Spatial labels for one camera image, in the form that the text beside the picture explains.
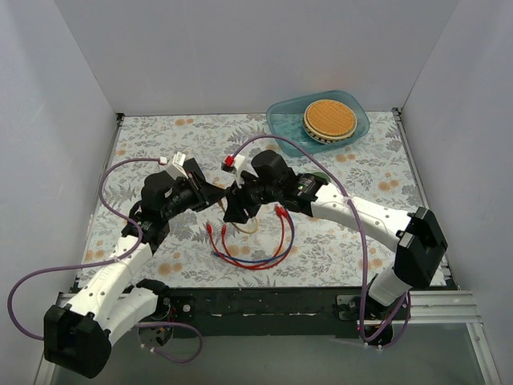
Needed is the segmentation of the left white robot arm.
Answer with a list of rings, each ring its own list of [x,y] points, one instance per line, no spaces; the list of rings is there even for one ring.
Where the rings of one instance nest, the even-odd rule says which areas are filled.
[[[138,322],[166,319],[171,303],[162,295],[168,290],[162,282],[142,280],[128,296],[121,294],[163,243],[172,218],[202,211],[222,197],[224,190],[209,184],[196,160],[182,153],[166,170],[148,176],[107,265],[65,305],[45,313],[45,359],[92,379],[115,343]]]

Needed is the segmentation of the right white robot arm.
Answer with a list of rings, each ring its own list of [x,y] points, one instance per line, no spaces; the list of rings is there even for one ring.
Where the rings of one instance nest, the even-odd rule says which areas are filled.
[[[430,286],[448,244],[434,213],[424,207],[415,212],[389,209],[359,197],[345,197],[333,179],[295,173],[272,150],[251,161],[227,156],[222,169],[234,175],[228,190],[224,221],[244,224],[262,205],[278,203],[294,213],[332,221],[366,236],[394,252],[394,263],[367,286],[362,299],[371,318],[384,317],[407,290]]]

